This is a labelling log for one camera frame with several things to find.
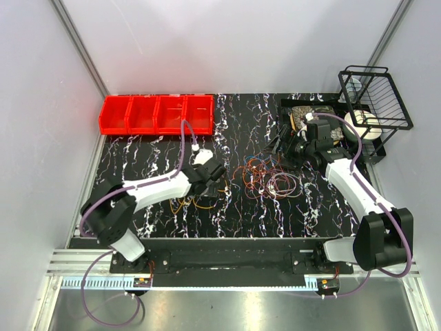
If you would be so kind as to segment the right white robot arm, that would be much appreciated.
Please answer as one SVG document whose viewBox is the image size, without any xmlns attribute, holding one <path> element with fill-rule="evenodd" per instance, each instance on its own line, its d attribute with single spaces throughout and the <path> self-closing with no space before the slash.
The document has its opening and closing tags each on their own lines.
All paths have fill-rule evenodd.
<svg viewBox="0 0 441 331">
<path fill-rule="evenodd" d="M 354 237 L 330 239 L 313 256 L 313 265 L 328 273 L 338 262 L 356 264 L 364 271 L 379 270 L 401 278 L 406 276 L 413 258 L 413 215 L 407 208 L 396 208 L 361 175 L 357 156 L 337 147 L 325 113 L 307 122 L 306 133 L 283 125 L 267 146 L 270 154 L 281 153 L 291 166 L 310 163 L 319 170 L 349 203 L 359 228 Z"/>
</svg>

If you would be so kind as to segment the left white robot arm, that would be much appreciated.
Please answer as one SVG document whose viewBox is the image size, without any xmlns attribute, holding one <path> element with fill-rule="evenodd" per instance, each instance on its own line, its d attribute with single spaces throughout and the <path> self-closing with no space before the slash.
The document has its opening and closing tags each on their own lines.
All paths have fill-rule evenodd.
<svg viewBox="0 0 441 331">
<path fill-rule="evenodd" d="M 115 178 L 102 182 L 81 208 L 80 231 L 125 258 L 133 272 L 143 272 L 149 263 L 145 246 L 130 229 L 139 210 L 170 199 L 215 197 L 225 167 L 211 150 L 201 149 L 191 164 L 161 176 L 119 182 Z"/>
</svg>

